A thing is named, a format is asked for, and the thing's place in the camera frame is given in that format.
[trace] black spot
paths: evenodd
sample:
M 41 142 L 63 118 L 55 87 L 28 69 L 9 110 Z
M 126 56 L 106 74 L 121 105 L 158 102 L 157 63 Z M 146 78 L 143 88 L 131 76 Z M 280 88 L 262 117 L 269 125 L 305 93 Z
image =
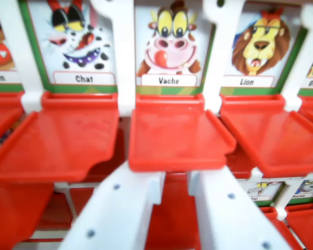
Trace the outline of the black spot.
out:
M 103 69 L 104 64 L 95 64 L 95 69 Z
M 65 62 L 63 63 L 63 67 L 64 67 L 65 69 L 68 69 L 68 68 L 69 68 L 69 64 L 65 61 Z
M 109 57 L 104 53 L 101 54 L 101 58 L 102 60 L 105 60 L 105 61 L 109 59 Z

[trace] green border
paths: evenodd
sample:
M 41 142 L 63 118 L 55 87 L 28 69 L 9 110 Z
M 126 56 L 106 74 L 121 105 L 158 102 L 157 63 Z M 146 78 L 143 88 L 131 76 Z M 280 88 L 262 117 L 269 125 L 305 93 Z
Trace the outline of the green border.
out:
M 29 14 L 27 0 L 19 0 L 20 11 L 23 17 L 23 21 L 26 26 L 27 34 L 31 48 L 37 63 L 38 71 L 41 75 L 43 86 L 46 90 L 53 93 L 116 93 L 117 86 L 97 86 L 97 85 L 57 85 L 50 84 L 47 77 L 46 68 L 41 55 L 41 51 L 38 46 L 36 34 L 32 25 L 31 17 Z

